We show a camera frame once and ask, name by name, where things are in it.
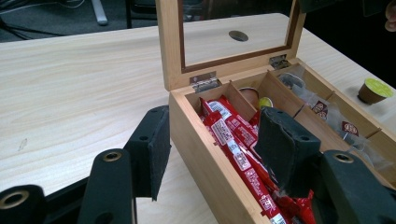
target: human hand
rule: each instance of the human hand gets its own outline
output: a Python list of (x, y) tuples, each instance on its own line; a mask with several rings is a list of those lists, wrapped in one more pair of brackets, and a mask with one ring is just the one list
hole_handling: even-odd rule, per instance
[(385, 23), (385, 29), (390, 32), (396, 32), (396, 0), (389, 2), (385, 16), (388, 19)]

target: wooden box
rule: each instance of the wooden box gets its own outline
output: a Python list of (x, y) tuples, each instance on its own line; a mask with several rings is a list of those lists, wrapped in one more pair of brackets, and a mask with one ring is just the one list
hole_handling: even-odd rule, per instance
[[(171, 137), (219, 223), (269, 223), (269, 219), (261, 215), (259, 205), (200, 120), (199, 97), (209, 100), (224, 94), (241, 116), (250, 120), (255, 108), (238, 89), (253, 87), (276, 108), (297, 114), (295, 119), (321, 140), (321, 151), (348, 150), (349, 144), (278, 79), (298, 69), (303, 71), (308, 90), (336, 103), (376, 153), (396, 162), (391, 151), (396, 148), (394, 134), (296, 58), (304, 25), (298, 1), (293, 1), (288, 16), (268, 13), (184, 23), (186, 8), (181, 2), (156, 0), (164, 83), (170, 91)], [(212, 1), (207, 3), (201, 6), (207, 10), (201, 16), (214, 10)], [(276, 69), (275, 64), (282, 63), (286, 67)], [(200, 80), (219, 86), (200, 91), (205, 85), (197, 82)], [(368, 167), (383, 185), (394, 189), (394, 165), (380, 172)]]

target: open lid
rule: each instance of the open lid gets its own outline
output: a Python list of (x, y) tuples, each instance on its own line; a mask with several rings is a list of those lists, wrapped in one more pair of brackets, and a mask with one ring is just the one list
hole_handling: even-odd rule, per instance
[(296, 56), (298, 0), (156, 0), (168, 91)]

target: light wood tabletop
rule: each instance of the light wood tabletop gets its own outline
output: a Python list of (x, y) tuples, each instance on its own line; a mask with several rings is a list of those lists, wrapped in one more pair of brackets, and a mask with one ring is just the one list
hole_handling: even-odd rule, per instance
[[(158, 27), (0, 44), (0, 191), (51, 194), (89, 175), (94, 157), (122, 148), (153, 107), (168, 104)], [(396, 97), (365, 105), (374, 77), (304, 30), (298, 58), (396, 133)], [(137, 199), (139, 223), (217, 223), (172, 147), (158, 201)]]

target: metal hinge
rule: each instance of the metal hinge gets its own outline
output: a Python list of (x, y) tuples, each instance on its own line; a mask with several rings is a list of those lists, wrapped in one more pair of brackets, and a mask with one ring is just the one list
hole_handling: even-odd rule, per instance
[(289, 67), (289, 62), (286, 60), (286, 54), (270, 58), (270, 64), (275, 68), (275, 70)]
[(195, 92), (207, 91), (219, 86), (219, 80), (216, 78), (216, 72), (202, 74), (197, 77), (190, 77), (190, 85)]

